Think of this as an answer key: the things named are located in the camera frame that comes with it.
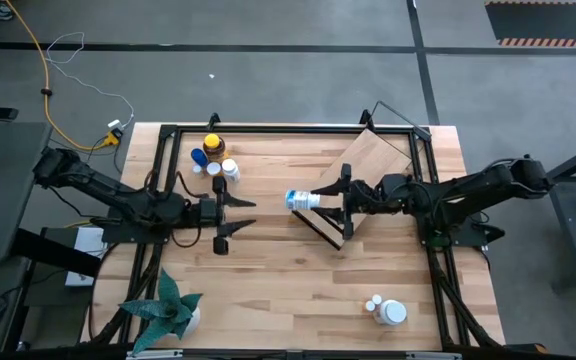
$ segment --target wooden tabletop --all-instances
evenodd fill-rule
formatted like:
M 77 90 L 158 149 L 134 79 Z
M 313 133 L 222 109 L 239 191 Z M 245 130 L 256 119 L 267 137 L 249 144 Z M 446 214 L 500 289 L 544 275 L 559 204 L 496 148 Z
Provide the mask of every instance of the wooden tabletop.
M 139 188 L 152 166 L 160 123 L 136 123 L 122 181 Z M 440 181 L 466 174 L 455 127 L 431 127 Z M 190 150 L 205 134 L 184 134 L 178 168 L 191 191 L 211 193 L 211 180 L 193 176 Z M 228 209 L 229 221 L 257 222 L 235 234 L 230 255 L 212 252 L 214 229 L 182 249 L 165 245 L 161 265 L 182 294 L 203 293 L 196 332 L 181 341 L 168 336 L 159 347 L 214 349 L 438 350 L 440 341 L 428 261 L 406 215 L 369 216 L 340 251 L 284 207 L 288 189 L 313 184 L 357 135 L 222 134 L 239 165 L 234 196 L 255 208 Z M 410 155 L 404 135 L 382 136 Z M 426 167 L 423 152 L 422 165 Z M 163 164 L 168 164 L 167 157 Z M 409 165 L 406 171 L 412 171 Z M 429 179 L 427 169 L 425 179 Z M 183 194 L 180 184 L 175 191 Z M 180 242 L 193 230 L 176 232 Z M 126 296 L 136 246 L 119 245 L 105 261 L 94 293 L 94 333 Z M 503 343 L 497 305 L 485 260 L 472 249 L 455 248 L 462 297 L 489 334 Z M 397 327 L 378 325 L 363 305 L 373 294 L 405 304 L 408 317 Z M 453 339 L 454 311 L 446 310 Z M 132 334 L 137 328 L 133 319 Z M 84 331 L 82 338 L 87 338 Z

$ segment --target blue cap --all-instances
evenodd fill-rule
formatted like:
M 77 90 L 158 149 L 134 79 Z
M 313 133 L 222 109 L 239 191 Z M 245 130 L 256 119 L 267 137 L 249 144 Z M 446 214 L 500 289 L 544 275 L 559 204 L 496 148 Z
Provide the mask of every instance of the blue cap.
M 208 157 L 204 154 L 203 150 L 196 148 L 190 152 L 190 157 L 197 163 L 197 165 L 204 167 L 208 165 Z

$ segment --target green plant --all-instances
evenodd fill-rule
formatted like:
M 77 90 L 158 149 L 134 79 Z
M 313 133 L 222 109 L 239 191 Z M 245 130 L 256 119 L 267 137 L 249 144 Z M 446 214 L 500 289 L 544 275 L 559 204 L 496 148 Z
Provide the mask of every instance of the green plant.
M 202 295 L 188 294 L 180 297 L 175 280 L 164 269 L 161 269 L 157 292 L 159 300 L 133 300 L 119 305 L 129 313 L 150 321 L 150 325 L 137 339 L 133 355 L 153 345 L 166 334 L 175 333 L 181 339 Z

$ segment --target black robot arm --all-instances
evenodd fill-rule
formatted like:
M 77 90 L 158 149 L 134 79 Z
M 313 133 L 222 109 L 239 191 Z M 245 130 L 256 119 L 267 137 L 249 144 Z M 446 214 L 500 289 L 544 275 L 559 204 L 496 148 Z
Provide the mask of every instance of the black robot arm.
M 342 208 L 313 210 L 343 224 L 345 240 L 353 235 L 351 215 L 355 213 L 410 214 L 423 221 L 420 231 L 436 238 L 447 236 L 466 218 L 488 207 L 510 198 L 541 198 L 553 186 L 541 163 L 529 157 L 498 160 L 478 173 L 438 184 L 417 182 L 404 174 L 387 174 L 374 188 L 362 180 L 350 179 L 350 165 L 344 164 L 336 183 L 311 191 L 343 195 Z
M 167 239 L 173 229 L 217 227 L 215 242 L 222 244 L 225 237 L 254 222 L 225 222 L 224 206 L 255 204 L 231 196 L 223 177 L 213 179 L 216 198 L 201 194 L 198 202 L 192 203 L 172 189 L 163 192 L 152 190 L 148 184 L 150 176 L 146 177 L 142 188 L 127 186 L 93 170 L 72 150 L 44 149 L 33 172 L 36 183 L 44 188 L 73 187 L 110 206 L 119 214 L 119 219 L 93 222 L 104 228 L 123 226 L 132 230 L 126 232 L 131 234 L 135 243 L 148 242 L 144 239 L 152 238 L 153 234 Z M 220 253 L 226 254 L 227 248 L 220 249 Z

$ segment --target concrete floor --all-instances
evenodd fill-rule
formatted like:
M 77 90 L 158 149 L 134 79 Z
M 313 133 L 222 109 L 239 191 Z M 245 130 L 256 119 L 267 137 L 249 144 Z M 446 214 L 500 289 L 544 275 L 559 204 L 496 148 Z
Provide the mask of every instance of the concrete floor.
M 405 0 L 18 4 L 41 41 L 84 31 L 87 42 L 108 43 L 413 44 Z M 483 1 L 417 0 L 417 6 L 426 46 L 496 46 Z M 27 38 L 13 21 L 0 23 L 0 41 Z M 428 63 L 439 120 L 458 127 L 469 171 L 525 153 L 549 169 L 576 153 L 576 56 L 429 55 Z M 82 52 L 64 69 L 126 96 L 137 121 L 204 122 L 216 111 L 229 121 L 354 123 L 362 109 L 381 99 L 420 124 L 428 123 L 411 54 Z M 0 106 L 18 108 L 18 121 L 44 121 L 42 84 L 34 51 L 0 50 Z M 56 71 L 52 84 L 54 119 L 82 143 L 93 143 L 108 122 L 129 114 L 121 101 L 101 97 Z M 385 113 L 380 116 L 377 121 L 392 121 Z M 112 157 L 93 156 L 90 164 L 119 176 Z M 105 214 L 99 203 L 74 191 L 61 192 L 83 212 Z M 507 231 L 490 250 L 507 342 L 539 342 L 554 353 L 576 355 L 576 291 L 557 296 L 549 285 L 575 272 L 576 264 L 550 200 L 512 200 L 488 214 L 491 223 Z M 51 193 L 35 189 L 23 225 L 38 230 L 77 220 Z M 35 344 L 75 341 L 52 331 L 36 333 L 30 339 Z

